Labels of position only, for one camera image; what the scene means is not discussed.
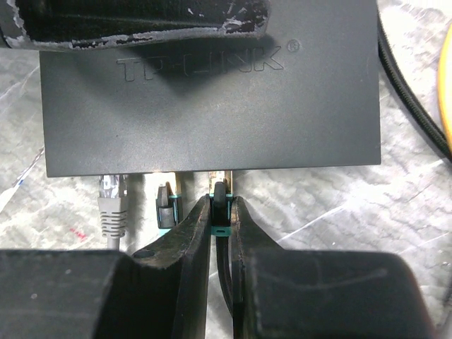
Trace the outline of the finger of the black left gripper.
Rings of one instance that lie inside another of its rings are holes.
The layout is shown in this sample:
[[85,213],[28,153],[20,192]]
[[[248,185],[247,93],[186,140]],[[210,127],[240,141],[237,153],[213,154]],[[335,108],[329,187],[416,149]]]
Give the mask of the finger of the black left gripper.
[[262,37],[269,1],[2,1],[1,47],[94,50]]

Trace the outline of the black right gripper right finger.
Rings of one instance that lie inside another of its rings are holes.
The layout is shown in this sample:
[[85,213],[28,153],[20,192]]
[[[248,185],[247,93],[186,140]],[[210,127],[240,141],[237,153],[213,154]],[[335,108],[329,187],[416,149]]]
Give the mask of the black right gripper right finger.
[[236,338],[435,338],[415,276],[380,251],[289,250],[234,199]]

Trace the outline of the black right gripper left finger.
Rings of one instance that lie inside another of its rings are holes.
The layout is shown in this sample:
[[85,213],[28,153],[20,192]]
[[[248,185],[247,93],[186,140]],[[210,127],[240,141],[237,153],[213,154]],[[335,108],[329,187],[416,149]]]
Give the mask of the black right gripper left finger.
[[210,201],[133,255],[3,250],[2,338],[203,338]]

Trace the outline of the black network switch box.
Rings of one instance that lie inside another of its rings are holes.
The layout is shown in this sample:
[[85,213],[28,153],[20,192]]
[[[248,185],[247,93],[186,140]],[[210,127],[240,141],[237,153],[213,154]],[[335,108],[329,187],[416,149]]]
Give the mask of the black network switch box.
[[41,52],[49,177],[376,165],[375,1],[273,1],[258,39]]

